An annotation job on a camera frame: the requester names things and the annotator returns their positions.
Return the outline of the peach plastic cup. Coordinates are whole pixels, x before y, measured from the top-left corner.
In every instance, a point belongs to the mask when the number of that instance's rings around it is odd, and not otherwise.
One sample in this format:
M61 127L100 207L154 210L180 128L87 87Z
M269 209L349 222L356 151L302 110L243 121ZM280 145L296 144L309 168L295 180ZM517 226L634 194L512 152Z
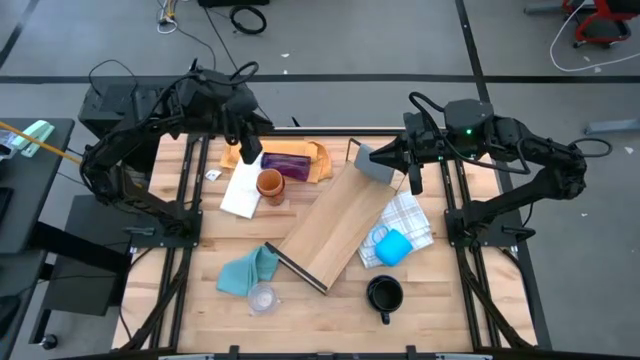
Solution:
M276 169L265 169L260 172L256 181L258 192L265 197L276 197L284 190L285 180Z

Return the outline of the grey folded cloth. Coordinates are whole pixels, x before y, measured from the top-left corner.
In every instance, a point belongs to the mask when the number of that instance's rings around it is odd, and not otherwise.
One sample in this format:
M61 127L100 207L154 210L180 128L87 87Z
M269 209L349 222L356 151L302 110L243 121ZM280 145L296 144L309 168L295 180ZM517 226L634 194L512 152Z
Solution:
M390 185L394 176L394 169L374 163L370 160L370 154L374 151L372 147L362 143L356 154L354 166L368 177L383 184Z

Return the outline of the purple translucent tumbler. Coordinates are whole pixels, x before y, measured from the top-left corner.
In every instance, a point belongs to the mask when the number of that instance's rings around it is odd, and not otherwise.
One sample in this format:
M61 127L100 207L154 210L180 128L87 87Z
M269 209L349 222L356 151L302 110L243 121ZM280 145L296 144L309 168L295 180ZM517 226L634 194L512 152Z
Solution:
M306 181L311 170L311 158L303 155L265 152L261 158L262 169L275 169L283 176Z

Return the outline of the teal cloth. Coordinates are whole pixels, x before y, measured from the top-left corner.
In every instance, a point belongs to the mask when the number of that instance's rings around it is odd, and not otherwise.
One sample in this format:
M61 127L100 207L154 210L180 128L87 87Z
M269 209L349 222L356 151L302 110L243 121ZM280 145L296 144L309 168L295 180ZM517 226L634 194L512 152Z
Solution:
M279 258L266 246L254 248L247 255L225 264L217 279L218 291L246 297L261 281L270 281L277 269Z

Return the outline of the mustard yellow cloth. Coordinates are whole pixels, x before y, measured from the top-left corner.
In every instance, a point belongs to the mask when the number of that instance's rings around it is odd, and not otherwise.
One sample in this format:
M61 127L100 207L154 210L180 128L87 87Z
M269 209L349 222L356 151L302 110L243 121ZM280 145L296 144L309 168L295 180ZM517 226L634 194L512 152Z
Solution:
M311 158L310 173L307 182L318 183L333 176L332 160L326 147L316 141L307 140L262 140L263 150L287 155L308 156ZM240 145L226 145L219 165L234 169L241 160Z

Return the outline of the blue mug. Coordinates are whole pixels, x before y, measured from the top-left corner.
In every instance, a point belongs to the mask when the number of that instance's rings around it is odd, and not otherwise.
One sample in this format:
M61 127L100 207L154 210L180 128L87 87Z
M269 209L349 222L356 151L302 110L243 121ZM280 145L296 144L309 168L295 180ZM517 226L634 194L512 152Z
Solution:
M374 227L370 238L376 258L385 266L398 265L413 250L411 242L401 232L384 225Z

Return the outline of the mint green stapler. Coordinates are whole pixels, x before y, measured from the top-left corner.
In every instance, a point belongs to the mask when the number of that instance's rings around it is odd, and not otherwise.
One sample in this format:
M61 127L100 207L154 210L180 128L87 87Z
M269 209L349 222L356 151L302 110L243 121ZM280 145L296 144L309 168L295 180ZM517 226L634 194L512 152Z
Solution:
M29 127L23 130L23 133L40 142L45 142L47 138L54 132L55 126L45 120L37 120ZM17 135L12 141L11 146L14 150L20 152L24 157L31 158L41 148L39 144L30 141L27 138Z

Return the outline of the dark speckled enamel mug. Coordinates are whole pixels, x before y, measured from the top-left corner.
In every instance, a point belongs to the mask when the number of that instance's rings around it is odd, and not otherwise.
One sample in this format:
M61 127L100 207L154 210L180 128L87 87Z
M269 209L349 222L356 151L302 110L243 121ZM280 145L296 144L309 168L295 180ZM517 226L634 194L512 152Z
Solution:
M388 275L379 275L379 276L374 277L374 278L369 282L369 284L367 285L367 288L366 288L366 297L367 297L367 300L368 300L369 305L370 305L370 306L371 306L375 311L377 311L377 312L380 314L380 317L381 317L381 321L382 321L382 323L383 323L384 325L389 325L389 324L390 324L390 315L391 315L393 312L395 312L396 310L395 310L395 311L392 311L392 312L388 312L388 311L380 311L380 310L378 310L378 309L377 309L377 308L372 304L372 301L370 300L370 289L371 289L371 285L372 285L372 283L375 281L375 279L376 279L376 278L378 278L378 277L380 277L380 276L388 276Z

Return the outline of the black desk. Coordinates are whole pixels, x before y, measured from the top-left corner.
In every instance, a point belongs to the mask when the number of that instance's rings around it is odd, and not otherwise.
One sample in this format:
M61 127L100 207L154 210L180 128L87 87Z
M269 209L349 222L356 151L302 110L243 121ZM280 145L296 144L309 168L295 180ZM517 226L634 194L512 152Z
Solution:
M51 189L63 158L40 148L31 157L17 153L0 162L0 188L13 190L0 217L0 254L15 254L28 247L30 234Z

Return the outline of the red cart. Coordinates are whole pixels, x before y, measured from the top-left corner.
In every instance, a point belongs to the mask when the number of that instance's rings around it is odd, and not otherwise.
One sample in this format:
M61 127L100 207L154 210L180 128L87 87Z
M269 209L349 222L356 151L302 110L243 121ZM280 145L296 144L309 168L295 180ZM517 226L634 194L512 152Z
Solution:
M580 5L587 5L588 1L592 2L593 7L581 9L584 18L577 20L574 48L585 43L609 48L631 36L628 22L640 16L640 0L563 0L562 9L568 14L566 19Z

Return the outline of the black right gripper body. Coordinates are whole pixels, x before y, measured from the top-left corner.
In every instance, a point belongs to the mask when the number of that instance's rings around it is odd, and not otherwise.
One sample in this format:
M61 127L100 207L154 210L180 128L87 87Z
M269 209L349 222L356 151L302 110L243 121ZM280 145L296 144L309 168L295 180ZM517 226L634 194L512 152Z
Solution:
M403 149L410 163L435 163L445 159L444 141L422 114L405 112L403 121Z

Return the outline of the black floor stand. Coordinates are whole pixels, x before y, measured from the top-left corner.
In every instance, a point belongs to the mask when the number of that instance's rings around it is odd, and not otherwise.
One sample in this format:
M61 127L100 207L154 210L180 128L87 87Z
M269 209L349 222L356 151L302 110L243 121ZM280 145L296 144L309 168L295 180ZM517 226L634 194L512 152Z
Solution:
M56 256L41 277L48 284L29 342L39 344L54 312L103 316L120 303L131 262L131 237L124 227L133 215L99 203L91 195L74 198L64 229L39 222L30 244Z

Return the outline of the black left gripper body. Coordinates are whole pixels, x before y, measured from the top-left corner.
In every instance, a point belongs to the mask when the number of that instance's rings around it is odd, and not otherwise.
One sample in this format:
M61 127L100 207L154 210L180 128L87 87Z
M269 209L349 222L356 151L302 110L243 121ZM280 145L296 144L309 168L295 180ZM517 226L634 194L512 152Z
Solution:
M221 107L221 123L225 136L256 135L252 118L258 102L248 87L236 87Z

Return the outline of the black computer tower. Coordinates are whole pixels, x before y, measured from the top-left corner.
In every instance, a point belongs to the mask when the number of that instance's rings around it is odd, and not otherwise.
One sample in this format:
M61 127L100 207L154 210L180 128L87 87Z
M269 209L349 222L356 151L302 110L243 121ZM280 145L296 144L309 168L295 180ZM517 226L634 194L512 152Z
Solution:
M79 120L98 142L87 147L85 169L101 172L124 165L151 171L164 122L177 113L175 91L168 85L106 82L88 90Z

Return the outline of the black metal table frame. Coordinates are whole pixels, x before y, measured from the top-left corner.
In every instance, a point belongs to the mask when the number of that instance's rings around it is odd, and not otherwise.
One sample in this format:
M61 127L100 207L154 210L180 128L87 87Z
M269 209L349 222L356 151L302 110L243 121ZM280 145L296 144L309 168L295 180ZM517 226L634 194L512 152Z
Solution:
M335 177L355 158L355 144L347 155L348 140L354 138L374 148L392 140L395 128L280 128L272 135L278 140L308 140L322 143L332 159ZM173 140L163 137L155 159L150 190L162 199L175 198L183 168L182 150L186 136ZM172 300L162 325L161 341L169 341L172 326L178 326L178 345L140 351L109 353L108 360L178 360L178 355L209 356L209 360L241 359L359 359L367 357L407 359L410 350L416 359L433 358L432 353L470 353L473 344L490 350L490 330L486 314L475 298L477 334L473 340L471 324L456 251L445 239L444 209L447 206L440 165L425 165L424 191L418 201L435 232L435 245L409 255L395 268L365 270L353 255L336 282L322 295L284 265L278 265L274 280L279 303L266 315L249 315L248 301L215 289L222 266L272 240L278 245L297 220L302 219L329 185L293 181L287 183L283 205L258 205L252 220L219 209L231 179L231 170L211 182L202 180L204 225L200 245L192 251L186 295L180 319L172 322ZM521 272L500 250L483 250L484 265L492 300L522 338L537 340L531 320ZM166 250L155 249L137 262L131 271L123 298L127 323L142 323L155 306L161 284ZM391 324L381 323L380 315L367 304L365 288L375 275L390 274L404 290L404 301L391 314Z

